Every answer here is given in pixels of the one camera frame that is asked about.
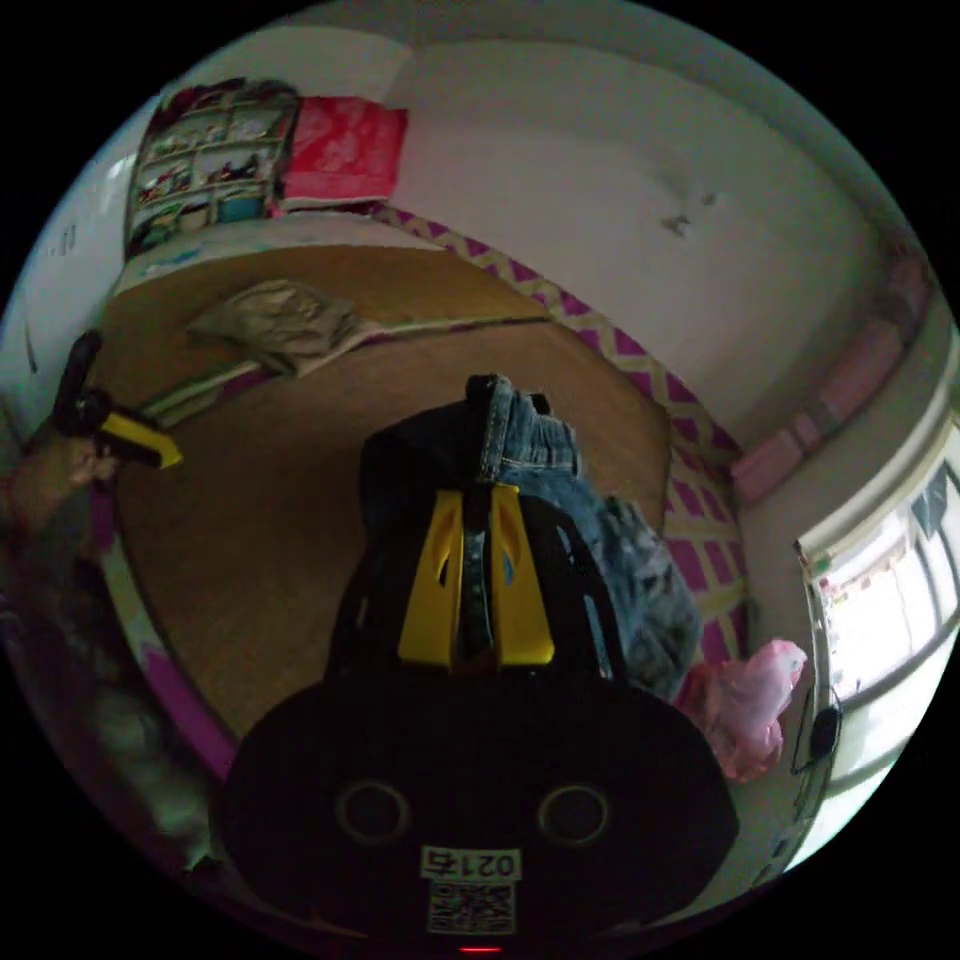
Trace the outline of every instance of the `mattress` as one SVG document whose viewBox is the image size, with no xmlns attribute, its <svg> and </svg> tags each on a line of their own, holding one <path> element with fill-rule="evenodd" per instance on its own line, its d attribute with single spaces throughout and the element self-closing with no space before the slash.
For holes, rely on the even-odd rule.
<svg viewBox="0 0 960 960">
<path fill-rule="evenodd" d="M 460 399 L 469 375 L 490 371 L 546 393 L 575 427 L 597 489 L 635 500 L 661 529 L 671 457 L 664 411 L 551 322 L 361 348 L 183 422 L 174 429 L 185 456 L 177 469 L 122 472 L 116 509 L 139 596 L 228 736 L 322 676 L 363 549 L 364 439 Z"/>
</svg>

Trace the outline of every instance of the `number label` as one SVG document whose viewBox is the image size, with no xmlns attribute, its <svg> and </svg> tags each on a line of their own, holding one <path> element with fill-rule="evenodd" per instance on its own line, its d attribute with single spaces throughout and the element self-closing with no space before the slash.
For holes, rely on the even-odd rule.
<svg viewBox="0 0 960 960">
<path fill-rule="evenodd" d="M 516 883 L 521 879 L 520 851 L 423 847 L 420 878 L 451 883 Z"/>
</svg>

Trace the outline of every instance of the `floor mat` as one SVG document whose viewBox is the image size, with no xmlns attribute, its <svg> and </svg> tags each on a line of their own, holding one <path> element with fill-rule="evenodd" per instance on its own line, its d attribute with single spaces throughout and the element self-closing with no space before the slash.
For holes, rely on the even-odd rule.
<svg viewBox="0 0 960 960">
<path fill-rule="evenodd" d="M 576 428 L 598 490 L 636 500 L 662 528 L 664 411 L 553 323 L 355 351 L 184 422 L 175 428 L 185 455 L 176 470 L 124 471 L 119 523 L 139 592 L 226 732 L 242 735 L 322 675 L 363 546 L 356 484 L 365 437 L 460 399 L 470 374 L 490 371 L 546 393 Z M 125 623 L 137 616 L 127 610 Z"/>
<path fill-rule="evenodd" d="M 196 343 L 186 326 L 264 280 L 286 278 L 352 300 L 360 316 L 392 330 L 545 317 L 546 309 L 498 277 L 442 250 L 305 246 L 186 266 L 114 297 L 91 382 L 140 408 L 174 390 L 251 369 L 228 343 Z"/>
</svg>

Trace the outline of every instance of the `qr code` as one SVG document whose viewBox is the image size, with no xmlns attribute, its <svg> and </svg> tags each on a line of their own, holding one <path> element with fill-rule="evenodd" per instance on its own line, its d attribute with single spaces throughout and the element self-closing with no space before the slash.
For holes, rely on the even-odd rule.
<svg viewBox="0 0 960 960">
<path fill-rule="evenodd" d="M 511 934 L 514 884 L 432 883 L 427 933 Z"/>
</svg>

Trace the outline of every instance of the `black handle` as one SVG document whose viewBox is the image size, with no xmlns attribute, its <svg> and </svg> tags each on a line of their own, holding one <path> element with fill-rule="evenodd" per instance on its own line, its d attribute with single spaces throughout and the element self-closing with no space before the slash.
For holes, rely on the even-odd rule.
<svg viewBox="0 0 960 960">
<path fill-rule="evenodd" d="M 110 413 L 106 394 L 84 389 L 102 346 L 100 334 L 88 330 L 70 348 L 53 404 L 53 424 L 65 436 L 93 435 Z"/>
</svg>

